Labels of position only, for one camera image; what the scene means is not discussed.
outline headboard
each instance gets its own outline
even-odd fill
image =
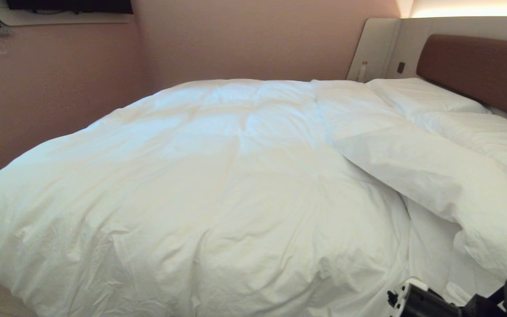
[[[507,112],[507,41],[433,34],[417,74]]]

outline television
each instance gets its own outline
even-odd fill
[[[11,10],[58,10],[133,14],[130,0],[7,0]]]

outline pillow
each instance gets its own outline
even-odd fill
[[[507,173],[507,119],[493,114],[432,112],[413,121],[421,129],[493,158]]]
[[[377,79],[368,82],[366,85],[409,119],[427,112],[489,113],[489,110],[480,103],[430,84],[420,78]]]

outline pink wall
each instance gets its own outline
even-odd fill
[[[150,94],[136,24],[24,26],[0,55],[0,168]]]
[[[133,0],[155,90],[211,78],[345,79],[397,0]]]

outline plastic bottle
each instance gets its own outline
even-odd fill
[[[365,82],[365,76],[367,74],[367,62],[363,62],[360,68],[360,72],[357,76],[357,82]]]

